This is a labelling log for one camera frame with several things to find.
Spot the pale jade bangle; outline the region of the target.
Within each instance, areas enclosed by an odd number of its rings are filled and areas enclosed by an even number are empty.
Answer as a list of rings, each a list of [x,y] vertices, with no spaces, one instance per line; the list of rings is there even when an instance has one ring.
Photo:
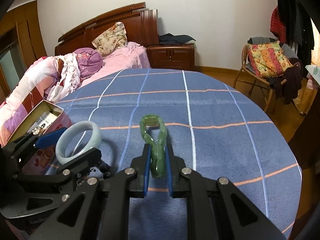
[[[99,149],[102,142],[100,127],[92,121],[80,121],[66,129],[59,137],[55,155],[61,165],[79,157],[92,148]]]

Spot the silver metal watch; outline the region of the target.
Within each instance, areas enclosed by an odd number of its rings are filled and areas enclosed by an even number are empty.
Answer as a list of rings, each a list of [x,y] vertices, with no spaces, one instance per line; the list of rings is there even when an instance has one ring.
[[[31,130],[33,135],[42,135],[45,131],[46,129],[42,126],[37,126]]]

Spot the pink tin box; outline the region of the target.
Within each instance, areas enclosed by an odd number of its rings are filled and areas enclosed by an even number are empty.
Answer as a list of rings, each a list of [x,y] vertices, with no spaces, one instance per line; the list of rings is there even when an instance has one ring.
[[[34,135],[47,135],[50,132],[60,128],[68,128],[72,122],[63,108],[42,100],[38,105],[18,125],[13,134],[9,137],[8,142],[20,138],[28,133]],[[22,172],[25,174],[41,175],[44,174],[52,161],[55,159],[55,145],[31,147],[31,158],[22,166]]]

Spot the pink patchwork quilt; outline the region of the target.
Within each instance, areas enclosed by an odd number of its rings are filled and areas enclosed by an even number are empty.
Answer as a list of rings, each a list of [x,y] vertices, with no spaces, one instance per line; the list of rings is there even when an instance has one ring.
[[[80,75],[75,53],[35,61],[1,104],[1,145],[42,100],[56,103],[74,92]]]

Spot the blue plaid tablecloth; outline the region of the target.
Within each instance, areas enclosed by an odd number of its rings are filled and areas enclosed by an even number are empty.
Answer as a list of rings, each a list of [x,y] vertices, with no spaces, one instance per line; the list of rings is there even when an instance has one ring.
[[[72,123],[95,122],[102,159],[117,173],[140,156],[139,122],[160,116],[174,154],[202,176],[227,177],[289,237],[302,173],[270,118],[239,91],[183,70],[127,69],[93,81],[59,101]]]

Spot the wooden wardrobe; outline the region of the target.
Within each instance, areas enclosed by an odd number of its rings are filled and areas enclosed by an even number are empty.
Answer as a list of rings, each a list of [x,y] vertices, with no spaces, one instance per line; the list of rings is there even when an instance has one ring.
[[[34,61],[46,56],[37,2],[12,9],[1,18],[1,102]]]

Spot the purple garment on bed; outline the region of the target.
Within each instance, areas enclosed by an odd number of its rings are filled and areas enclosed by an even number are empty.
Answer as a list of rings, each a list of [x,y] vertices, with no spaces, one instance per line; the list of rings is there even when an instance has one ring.
[[[103,58],[92,48],[79,48],[74,51],[80,70],[80,81],[88,79],[103,66]]]

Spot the pink bed sheet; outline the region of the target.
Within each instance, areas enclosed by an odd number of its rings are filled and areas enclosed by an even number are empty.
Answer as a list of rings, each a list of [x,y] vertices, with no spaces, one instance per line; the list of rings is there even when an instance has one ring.
[[[82,81],[80,87],[120,70],[131,68],[150,68],[146,48],[136,42],[128,42],[126,47],[118,48],[112,54],[104,57],[102,68],[90,78]]]

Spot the floral pillow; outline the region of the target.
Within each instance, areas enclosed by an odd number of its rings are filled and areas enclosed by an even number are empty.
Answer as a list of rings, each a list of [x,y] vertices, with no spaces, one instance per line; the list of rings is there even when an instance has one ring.
[[[116,22],[92,41],[93,47],[102,57],[112,54],[118,48],[127,46],[126,29],[123,22]]]

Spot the wooden nightstand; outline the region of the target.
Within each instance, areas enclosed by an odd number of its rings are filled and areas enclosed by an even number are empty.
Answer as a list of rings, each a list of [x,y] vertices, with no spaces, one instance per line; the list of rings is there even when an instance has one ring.
[[[193,44],[154,45],[146,51],[151,68],[192,70],[195,67]]]

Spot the colourful patterned cushion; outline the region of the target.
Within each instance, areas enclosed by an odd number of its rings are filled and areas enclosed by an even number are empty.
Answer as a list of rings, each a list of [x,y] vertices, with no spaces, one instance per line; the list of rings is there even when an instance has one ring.
[[[279,41],[246,44],[248,58],[254,73],[263,78],[278,77],[293,65],[284,55]]]

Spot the dark clothes on nightstand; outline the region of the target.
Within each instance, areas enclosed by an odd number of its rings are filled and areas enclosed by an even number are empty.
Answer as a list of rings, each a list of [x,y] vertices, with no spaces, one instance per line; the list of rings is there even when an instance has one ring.
[[[161,45],[181,45],[194,44],[196,40],[188,35],[172,35],[167,33],[159,36],[159,44]]]

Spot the hanging dark clothes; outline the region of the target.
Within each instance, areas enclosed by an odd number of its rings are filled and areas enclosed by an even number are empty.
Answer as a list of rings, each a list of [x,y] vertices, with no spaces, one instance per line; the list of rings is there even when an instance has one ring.
[[[298,0],[277,0],[280,24],[285,28],[285,38],[280,38],[296,51],[302,67],[311,64],[315,41],[311,18]]]

